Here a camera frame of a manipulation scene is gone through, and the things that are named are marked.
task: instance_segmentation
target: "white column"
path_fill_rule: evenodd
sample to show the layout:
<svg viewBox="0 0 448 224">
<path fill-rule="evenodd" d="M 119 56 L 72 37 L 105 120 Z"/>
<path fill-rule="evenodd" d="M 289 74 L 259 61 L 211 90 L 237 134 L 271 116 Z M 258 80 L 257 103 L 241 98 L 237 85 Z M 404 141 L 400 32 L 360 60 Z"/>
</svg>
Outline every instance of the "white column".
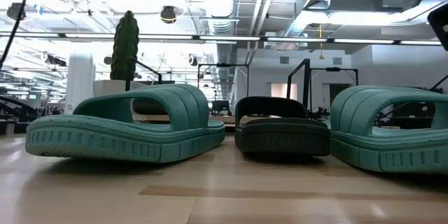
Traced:
<svg viewBox="0 0 448 224">
<path fill-rule="evenodd" d="M 93 97 L 95 62 L 88 47 L 77 48 L 69 58 L 69 75 L 65 97 L 65 114 L 72 114 L 82 101 Z"/>
</svg>

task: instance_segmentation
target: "ceiling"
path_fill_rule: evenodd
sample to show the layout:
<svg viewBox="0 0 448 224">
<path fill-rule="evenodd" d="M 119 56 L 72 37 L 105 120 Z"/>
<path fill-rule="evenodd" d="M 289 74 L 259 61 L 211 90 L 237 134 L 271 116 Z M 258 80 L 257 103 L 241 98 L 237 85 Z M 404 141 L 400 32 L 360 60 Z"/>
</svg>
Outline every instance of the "ceiling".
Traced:
<svg viewBox="0 0 448 224">
<path fill-rule="evenodd" d="M 21 0 L 0 0 L 0 32 L 9 32 L 14 20 L 7 16 L 6 11 L 12 3 Z M 268 16 L 262 23 L 261 35 L 266 32 L 280 34 L 295 19 L 296 0 L 271 0 Z M 19 32 L 49 32 L 49 33 L 87 33 L 107 34 L 114 33 L 120 18 L 128 10 L 135 14 L 140 34 L 208 34 L 206 9 L 211 4 L 210 0 L 27 0 L 27 18 L 21 22 Z M 236 0 L 237 12 L 234 19 L 237 22 L 234 35 L 249 35 L 256 0 Z M 177 20 L 174 24 L 165 24 L 160 19 L 163 6 L 175 6 Z M 407 26 L 373 26 L 349 24 L 323 23 L 321 26 L 309 25 L 305 29 L 308 37 L 337 37 L 357 39 L 432 39 L 434 33 L 429 25 L 419 22 Z M 0 38 L 0 52 L 6 46 L 7 38 Z M 52 69 L 55 67 L 49 58 L 56 57 L 68 62 L 70 54 L 82 44 L 89 43 L 97 65 L 97 79 L 109 78 L 110 66 L 104 63 L 104 57 L 111 56 L 113 42 L 101 40 L 54 40 L 16 38 L 9 56 L 4 64 L 5 68 L 15 67 L 20 69 Z M 238 43 L 238 48 L 246 48 L 246 43 Z M 313 51 L 320 48 L 319 43 L 310 43 L 300 47 L 299 50 Z M 324 50 L 341 50 L 345 54 L 359 50 L 359 45 L 328 44 Z M 196 57 L 199 63 L 216 62 L 216 44 L 213 43 L 149 43 L 140 42 L 139 61 L 153 69 L 164 73 L 164 80 L 196 83 L 197 67 L 188 62 L 190 56 Z M 264 57 L 263 53 L 255 54 L 256 57 Z M 2 82 L 28 81 L 33 79 L 42 83 L 54 83 L 52 87 L 58 92 L 64 92 L 67 84 L 67 68 L 57 66 L 59 71 L 8 71 L 3 75 Z M 153 80 L 154 75 L 137 67 L 144 81 Z M 216 86 L 219 83 L 216 77 L 206 75 L 202 84 Z M 21 87 L 8 85 L 7 88 L 19 90 Z M 202 88 L 208 99 L 214 99 L 214 91 L 210 88 Z"/>
</svg>

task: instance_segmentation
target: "security camera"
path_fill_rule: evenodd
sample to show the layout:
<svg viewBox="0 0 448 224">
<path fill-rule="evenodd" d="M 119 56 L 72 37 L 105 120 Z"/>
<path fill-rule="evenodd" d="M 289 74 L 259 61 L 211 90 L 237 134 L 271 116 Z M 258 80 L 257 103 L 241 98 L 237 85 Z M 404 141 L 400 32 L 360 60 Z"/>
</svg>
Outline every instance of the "security camera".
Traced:
<svg viewBox="0 0 448 224">
<path fill-rule="evenodd" d="M 197 59 L 196 59 L 196 57 L 193 56 L 193 55 L 189 55 L 188 56 L 188 63 L 190 63 L 190 65 L 192 67 L 196 67 L 197 66 Z"/>
<path fill-rule="evenodd" d="M 12 20 L 17 20 L 21 5 L 22 5 L 21 3 L 11 4 L 11 6 L 9 6 L 8 10 L 6 11 L 6 15 Z M 27 14 L 25 13 L 25 9 L 24 9 L 20 20 L 25 20 L 25 18 L 27 18 Z"/>
<path fill-rule="evenodd" d="M 174 24 L 176 22 L 176 14 L 174 13 L 174 6 L 163 6 L 160 13 L 160 19 L 165 24 Z"/>
</svg>

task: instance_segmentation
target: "teal slide sandal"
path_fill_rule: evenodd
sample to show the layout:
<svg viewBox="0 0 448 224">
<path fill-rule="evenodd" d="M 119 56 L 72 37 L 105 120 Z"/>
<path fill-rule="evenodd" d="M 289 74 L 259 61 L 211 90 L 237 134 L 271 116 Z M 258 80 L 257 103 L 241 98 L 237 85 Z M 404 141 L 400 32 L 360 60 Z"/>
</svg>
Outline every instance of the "teal slide sandal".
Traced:
<svg viewBox="0 0 448 224">
<path fill-rule="evenodd" d="M 433 102 L 430 129 L 373 128 L 382 109 L 398 102 Z M 331 108 L 331 153 L 377 172 L 448 172 L 448 95 L 407 87 L 350 87 Z"/>
<path fill-rule="evenodd" d="M 132 99 L 162 106 L 171 125 L 134 123 Z M 25 150 L 41 156 L 173 162 L 216 147 L 224 137 L 224 124 L 209 121 L 207 99 L 199 89 L 155 85 L 85 100 L 73 115 L 39 118 L 27 128 Z"/>
</svg>

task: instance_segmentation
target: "fluorescent light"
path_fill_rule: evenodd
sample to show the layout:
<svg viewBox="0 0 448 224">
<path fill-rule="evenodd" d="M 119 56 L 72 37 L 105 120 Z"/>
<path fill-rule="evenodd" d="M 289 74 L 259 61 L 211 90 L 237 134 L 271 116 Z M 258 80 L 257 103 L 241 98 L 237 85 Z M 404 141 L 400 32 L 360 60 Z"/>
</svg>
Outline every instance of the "fluorescent light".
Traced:
<svg viewBox="0 0 448 224">
<path fill-rule="evenodd" d="M 271 42 L 327 42 L 326 38 L 267 38 L 267 40 Z"/>
<path fill-rule="evenodd" d="M 65 95 L 65 92 L 54 92 L 54 91 L 50 91 L 49 95 Z"/>
<path fill-rule="evenodd" d="M 231 18 L 231 17 L 199 17 L 199 20 L 203 21 L 232 21 L 239 22 L 239 18 Z"/>
<path fill-rule="evenodd" d="M 49 83 L 25 83 L 25 85 L 33 85 L 33 86 L 40 85 L 40 86 L 43 86 L 43 85 L 49 85 Z"/>
<path fill-rule="evenodd" d="M 65 34 L 67 38 L 85 38 L 85 39 L 113 39 L 115 34 Z"/>
<path fill-rule="evenodd" d="M 413 46 L 441 46 L 440 41 L 401 41 L 400 45 L 413 45 Z"/>
<path fill-rule="evenodd" d="M 0 36 L 10 36 L 10 32 L 0 32 Z M 40 32 L 16 32 L 16 37 L 20 38 L 59 38 L 59 34 L 54 33 L 40 33 Z"/>
<path fill-rule="evenodd" d="M 188 35 L 139 35 L 139 39 L 193 39 L 193 36 Z"/>
<path fill-rule="evenodd" d="M 381 40 L 381 39 L 343 39 L 336 38 L 335 43 L 366 43 L 366 44 L 392 44 L 393 40 Z"/>
<path fill-rule="evenodd" d="M 21 83 L 0 83 L 0 86 L 4 85 L 21 85 Z"/>
<path fill-rule="evenodd" d="M 377 11 L 335 11 L 326 21 L 333 25 L 389 25 L 395 20 L 394 13 Z"/>
<path fill-rule="evenodd" d="M 260 37 L 255 36 L 199 36 L 202 40 L 215 41 L 259 41 Z"/>
<path fill-rule="evenodd" d="M 8 91 L 8 95 L 28 95 L 28 91 Z"/>
<path fill-rule="evenodd" d="M 62 71 L 62 72 L 68 72 L 68 69 L 27 69 L 27 68 L 12 68 L 12 69 L 3 69 L 4 71 Z"/>
<path fill-rule="evenodd" d="M 236 45 L 236 41 L 205 41 L 205 43 L 220 43 L 220 44 L 228 44 L 228 45 Z"/>
</svg>

